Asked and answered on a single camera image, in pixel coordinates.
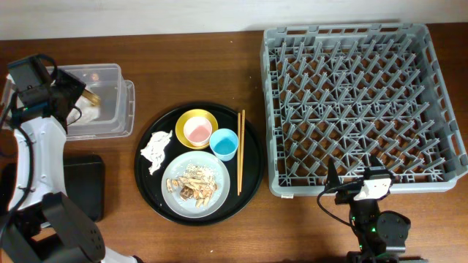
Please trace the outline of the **gold coffee sachet wrapper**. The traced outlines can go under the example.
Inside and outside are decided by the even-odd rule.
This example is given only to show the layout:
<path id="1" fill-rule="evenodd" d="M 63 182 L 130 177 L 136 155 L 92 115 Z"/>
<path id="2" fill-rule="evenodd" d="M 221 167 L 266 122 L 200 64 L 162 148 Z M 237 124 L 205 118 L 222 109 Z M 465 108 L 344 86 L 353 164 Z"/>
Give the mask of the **gold coffee sachet wrapper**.
<path id="1" fill-rule="evenodd" d="M 87 90 L 87 89 L 84 89 L 83 90 L 83 93 L 82 93 L 82 97 L 84 97 L 85 99 L 87 99 L 89 101 L 89 103 L 93 106 L 93 107 L 98 107 L 100 106 L 100 102 L 101 102 L 101 99 L 98 95 L 96 95 L 95 93 Z"/>

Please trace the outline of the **wooden chopstick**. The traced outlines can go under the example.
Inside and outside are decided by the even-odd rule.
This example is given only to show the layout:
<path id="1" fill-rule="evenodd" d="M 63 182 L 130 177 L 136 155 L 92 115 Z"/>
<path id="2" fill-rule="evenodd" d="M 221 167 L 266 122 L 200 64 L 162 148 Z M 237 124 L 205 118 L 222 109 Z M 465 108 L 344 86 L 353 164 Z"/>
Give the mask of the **wooden chopstick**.
<path id="1" fill-rule="evenodd" d="M 245 117 L 246 111 L 241 111 L 241 146 L 240 146 L 240 193 L 242 192 L 243 176 L 244 176 L 244 141 L 245 141 Z"/>
<path id="2" fill-rule="evenodd" d="M 241 114 L 238 113 L 237 120 L 237 139 L 238 139 L 238 149 L 237 149 L 237 195 L 240 196 L 240 177 L 241 177 L 241 157 L 240 157 L 240 148 L 241 148 Z"/>

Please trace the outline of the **light blue cup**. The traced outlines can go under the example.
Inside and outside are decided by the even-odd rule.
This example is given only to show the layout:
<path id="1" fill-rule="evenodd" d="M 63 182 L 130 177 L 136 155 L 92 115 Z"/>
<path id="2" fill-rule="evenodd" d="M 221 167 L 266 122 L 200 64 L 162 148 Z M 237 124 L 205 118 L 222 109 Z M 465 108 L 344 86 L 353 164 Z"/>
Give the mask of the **light blue cup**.
<path id="1" fill-rule="evenodd" d="M 209 145 L 218 159 L 229 161 L 238 150 L 238 135 L 231 129 L 218 129 L 211 135 Z"/>

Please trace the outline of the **food scraps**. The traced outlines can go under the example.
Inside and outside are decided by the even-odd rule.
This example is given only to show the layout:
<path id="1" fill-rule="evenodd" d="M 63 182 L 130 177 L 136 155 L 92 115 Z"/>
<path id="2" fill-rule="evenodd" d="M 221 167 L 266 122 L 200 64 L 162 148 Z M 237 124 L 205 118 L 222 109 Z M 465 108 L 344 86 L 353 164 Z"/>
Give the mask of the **food scraps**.
<path id="1" fill-rule="evenodd" d="M 215 175 L 215 171 L 209 167 L 188 164 L 182 175 L 166 180 L 166 189 L 169 193 L 179 189 L 179 197 L 183 201 L 194 199 L 196 208 L 207 207 L 219 188 Z"/>

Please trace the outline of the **grey plate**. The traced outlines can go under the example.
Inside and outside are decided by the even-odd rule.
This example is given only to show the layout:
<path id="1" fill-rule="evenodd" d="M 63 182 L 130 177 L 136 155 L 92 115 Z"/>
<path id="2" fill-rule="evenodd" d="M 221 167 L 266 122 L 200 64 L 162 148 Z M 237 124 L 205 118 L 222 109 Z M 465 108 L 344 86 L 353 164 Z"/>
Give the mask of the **grey plate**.
<path id="1" fill-rule="evenodd" d="M 217 212 L 230 192 L 230 174 L 211 153 L 190 151 L 176 157 L 162 176 L 162 196 L 183 218 L 203 218 Z"/>

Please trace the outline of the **pink cup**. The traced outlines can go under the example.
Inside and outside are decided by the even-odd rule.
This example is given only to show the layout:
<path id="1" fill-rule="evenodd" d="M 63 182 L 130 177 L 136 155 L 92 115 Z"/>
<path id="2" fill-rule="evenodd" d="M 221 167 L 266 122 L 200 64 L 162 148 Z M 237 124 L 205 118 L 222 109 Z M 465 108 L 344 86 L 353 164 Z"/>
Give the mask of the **pink cup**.
<path id="1" fill-rule="evenodd" d="M 185 138 L 195 147 L 201 147 L 208 143 L 213 127 L 205 117 L 192 117 L 184 124 Z"/>

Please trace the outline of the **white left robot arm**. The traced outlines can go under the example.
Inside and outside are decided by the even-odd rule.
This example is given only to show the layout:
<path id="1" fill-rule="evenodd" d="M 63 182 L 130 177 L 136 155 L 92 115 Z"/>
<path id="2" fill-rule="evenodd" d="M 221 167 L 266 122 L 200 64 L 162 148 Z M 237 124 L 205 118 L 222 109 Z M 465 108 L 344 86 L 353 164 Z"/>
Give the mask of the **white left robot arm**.
<path id="1" fill-rule="evenodd" d="M 15 90 L 1 124 L 18 147 L 15 187 L 1 217 L 1 249 L 13 262 L 140 262 L 105 245 L 97 225 L 67 196 L 67 116 L 85 83 L 45 54 L 8 64 Z"/>

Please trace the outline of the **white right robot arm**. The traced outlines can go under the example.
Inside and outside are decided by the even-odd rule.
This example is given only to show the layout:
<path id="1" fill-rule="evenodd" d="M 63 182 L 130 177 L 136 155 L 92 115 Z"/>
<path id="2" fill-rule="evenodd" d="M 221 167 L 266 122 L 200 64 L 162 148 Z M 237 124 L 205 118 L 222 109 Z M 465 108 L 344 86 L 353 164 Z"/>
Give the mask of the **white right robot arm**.
<path id="1" fill-rule="evenodd" d="M 396 176 L 376 157 L 371 156 L 370 165 L 363 176 L 343 183 L 339 180 L 333 159 L 328 160 L 328 174 L 324 190 L 317 196 L 320 209 L 331 218 L 351 228 L 358 239 L 359 251 L 350 251 L 346 261 L 358 262 L 425 262 L 420 257 L 401 258 L 406 252 L 411 220 L 395 211 L 381 211 L 378 202 L 390 194 Z M 328 211 L 321 203 L 326 194 L 335 195 L 336 205 L 349 205 L 345 221 Z"/>

